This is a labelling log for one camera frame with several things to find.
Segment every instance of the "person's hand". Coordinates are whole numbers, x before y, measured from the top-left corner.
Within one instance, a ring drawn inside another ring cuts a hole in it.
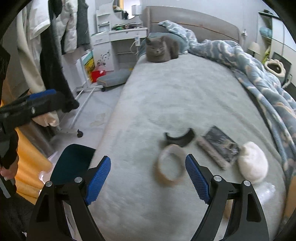
[[[5,180],[10,180],[15,177],[18,169],[18,161],[19,161],[19,156],[17,155],[17,158],[15,159],[14,163],[10,165],[10,168],[8,170],[5,169],[4,167],[0,167],[0,174],[1,176],[4,177]]]

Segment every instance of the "round mirror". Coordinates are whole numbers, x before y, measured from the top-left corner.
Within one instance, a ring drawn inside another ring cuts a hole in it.
[[[140,0],[114,0],[113,12],[120,19],[131,19],[135,17],[132,12],[133,5],[140,5]]]

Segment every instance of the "lampshade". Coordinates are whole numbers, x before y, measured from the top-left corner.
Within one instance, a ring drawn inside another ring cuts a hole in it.
[[[259,44],[252,42],[250,44],[250,46],[248,47],[248,49],[255,52],[256,54],[260,55],[260,45]]]
[[[134,16],[139,16],[142,14],[142,6],[141,5],[133,5],[131,6],[131,14]]]

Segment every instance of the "red box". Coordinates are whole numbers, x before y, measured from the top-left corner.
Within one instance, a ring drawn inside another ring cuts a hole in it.
[[[94,71],[92,71],[91,72],[91,82],[95,83],[96,79],[103,76],[103,75],[106,75],[105,70],[94,70]]]

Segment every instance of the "white round pillow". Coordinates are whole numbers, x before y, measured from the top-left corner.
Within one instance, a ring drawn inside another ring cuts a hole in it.
[[[241,147],[237,161],[241,174],[252,184],[259,183],[266,177],[268,161],[254,142],[247,142]]]

